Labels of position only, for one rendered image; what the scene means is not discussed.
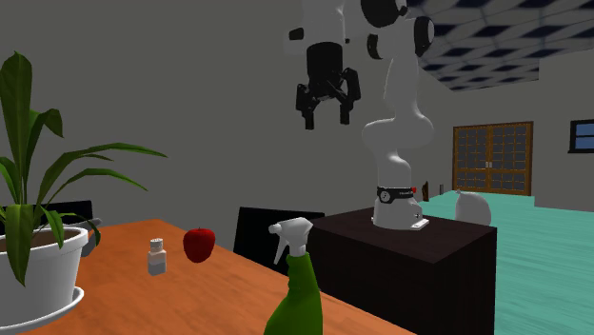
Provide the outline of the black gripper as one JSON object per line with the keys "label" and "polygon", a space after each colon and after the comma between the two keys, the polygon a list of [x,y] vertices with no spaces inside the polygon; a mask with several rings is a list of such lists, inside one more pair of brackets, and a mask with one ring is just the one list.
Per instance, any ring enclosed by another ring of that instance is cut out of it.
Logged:
{"label": "black gripper", "polygon": [[340,103],[340,123],[350,123],[354,102],[361,99],[358,72],[343,71],[343,48],[333,42],[321,42],[307,48],[307,85],[298,84],[295,108],[305,119],[305,128],[314,130],[314,110],[331,96]]}

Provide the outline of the black chair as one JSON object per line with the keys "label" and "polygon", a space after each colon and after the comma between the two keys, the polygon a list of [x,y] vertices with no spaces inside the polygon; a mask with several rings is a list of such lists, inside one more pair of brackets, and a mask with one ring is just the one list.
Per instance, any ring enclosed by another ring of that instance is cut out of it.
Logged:
{"label": "black chair", "polygon": [[275,234],[270,234],[268,228],[278,222],[297,217],[313,220],[325,216],[324,212],[317,211],[240,207],[233,252],[287,276],[288,265],[286,257],[288,250],[284,250],[277,264],[273,263],[279,237]]}
{"label": "black chair", "polygon": [[93,210],[91,200],[58,202],[53,204],[43,204],[46,210],[56,210],[59,213],[76,213],[76,216],[64,216],[63,223],[66,225],[82,222],[84,219],[93,219]]}

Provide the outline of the wooden double door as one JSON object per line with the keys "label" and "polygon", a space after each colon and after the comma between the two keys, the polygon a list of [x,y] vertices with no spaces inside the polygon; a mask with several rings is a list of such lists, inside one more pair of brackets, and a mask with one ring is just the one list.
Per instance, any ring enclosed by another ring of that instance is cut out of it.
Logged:
{"label": "wooden double door", "polygon": [[452,188],[530,196],[533,126],[524,121],[455,127]]}

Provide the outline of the white rounded object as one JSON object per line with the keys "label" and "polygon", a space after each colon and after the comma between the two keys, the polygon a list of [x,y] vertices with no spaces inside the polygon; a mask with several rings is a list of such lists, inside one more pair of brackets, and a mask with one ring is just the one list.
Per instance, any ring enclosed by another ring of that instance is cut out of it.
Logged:
{"label": "white rounded object", "polygon": [[477,192],[456,190],[458,195],[455,204],[456,221],[489,226],[491,224],[491,210],[485,197]]}

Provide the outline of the dark robot stand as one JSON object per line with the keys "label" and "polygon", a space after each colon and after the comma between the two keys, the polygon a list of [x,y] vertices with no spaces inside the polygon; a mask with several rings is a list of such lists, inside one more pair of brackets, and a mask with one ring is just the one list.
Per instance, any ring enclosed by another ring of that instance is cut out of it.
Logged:
{"label": "dark robot stand", "polygon": [[313,220],[319,288],[417,335],[494,335],[497,229],[430,217],[376,227],[369,208]]}

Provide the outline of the red apple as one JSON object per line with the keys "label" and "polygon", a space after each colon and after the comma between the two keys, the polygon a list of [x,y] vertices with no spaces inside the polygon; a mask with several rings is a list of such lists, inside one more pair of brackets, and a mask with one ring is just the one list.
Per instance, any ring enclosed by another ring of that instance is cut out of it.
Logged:
{"label": "red apple", "polygon": [[215,239],[215,233],[208,228],[195,228],[187,231],[183,238],[183,247],[187,258],[193,263],[204,262],[214,249]]}

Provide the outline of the green spray bottle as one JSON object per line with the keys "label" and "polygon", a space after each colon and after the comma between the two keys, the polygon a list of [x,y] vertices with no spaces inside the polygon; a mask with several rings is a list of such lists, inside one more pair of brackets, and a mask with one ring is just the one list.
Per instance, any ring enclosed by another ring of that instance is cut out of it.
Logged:
{"label": "green spray bottle", "polygon": [[323,335],[323,309],[307,238],[313,224],[304,217],[278,222],[268,228],[279,236],[273,263],[289,247],[287,295],[269,317],[264,335]]}

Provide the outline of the small white shaker bottle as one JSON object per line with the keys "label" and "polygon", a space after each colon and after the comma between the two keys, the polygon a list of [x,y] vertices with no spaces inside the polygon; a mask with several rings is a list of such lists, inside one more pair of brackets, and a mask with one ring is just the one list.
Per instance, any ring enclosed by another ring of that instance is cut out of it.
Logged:
{"label": "small white shaker bottle", "polygon": [[151,276],[163,274],[167,271],[167,252],[164,250],[164,241],[162,238],[150,240],[147,262],[148,273]]}

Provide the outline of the orange wooden table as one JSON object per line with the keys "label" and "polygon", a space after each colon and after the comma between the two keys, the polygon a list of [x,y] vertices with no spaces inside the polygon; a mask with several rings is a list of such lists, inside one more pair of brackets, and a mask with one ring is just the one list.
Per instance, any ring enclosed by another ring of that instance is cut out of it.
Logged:
{"label": "orange wooden table", "polygon": [[[81,302],[25,335],[264,335],[287,295],[288,277],[220,246],[193,263],[184,235],[162,220],[102,228],[99,246],[79,267]],[[154,238],[164,241],[167,271],[151,276],[147,256]],[[323,335],[413,335],[320,294]]]}

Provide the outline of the dark framed window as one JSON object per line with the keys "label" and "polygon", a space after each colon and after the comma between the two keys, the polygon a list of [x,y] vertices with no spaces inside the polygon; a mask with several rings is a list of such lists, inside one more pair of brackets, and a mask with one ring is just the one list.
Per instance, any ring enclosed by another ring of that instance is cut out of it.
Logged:
{"label": "dark framed window", "polygon": [[570,122],[568,153],[594,153],[594,119]]}

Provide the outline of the grey rounded object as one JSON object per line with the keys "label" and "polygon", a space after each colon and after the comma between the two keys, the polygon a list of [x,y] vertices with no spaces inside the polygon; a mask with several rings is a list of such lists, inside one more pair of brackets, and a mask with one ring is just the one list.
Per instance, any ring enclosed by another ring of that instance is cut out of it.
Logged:
{"label": "grey rounded object", "polygon": [[99,233],[97,229],[97,227],[101,224],[102,220],[100,218],[93,218],[80,223],[69,225],[69,227],[84,228],[89,233],[89,241],[82,247],[82,257],[88,257],[97,246],[97,242],[101,240],[101,233]]}

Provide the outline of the green plant in white pot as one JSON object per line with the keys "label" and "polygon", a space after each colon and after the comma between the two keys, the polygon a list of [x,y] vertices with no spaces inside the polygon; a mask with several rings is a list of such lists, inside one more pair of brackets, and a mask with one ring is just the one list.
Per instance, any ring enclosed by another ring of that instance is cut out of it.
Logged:
{"label": "green plant in white pot", "polygon": [[111,143],[61,154],[46,170],[35,201],[28,199],[31,160],[42,129],[63,134],[56,108],[30,107],[32,65],[15,52],[0,67],[0,109],[9,157],[0,156],[0,177],[12,199],[0,205],[0,335],[16,335],[67,314],[84,297],[76,279],[89,233],[63,223],[66,213],[46,210],[61,188],[55,183],[68,165],[82,158],[102,159],[106,150],[152,154],[152,149]]}

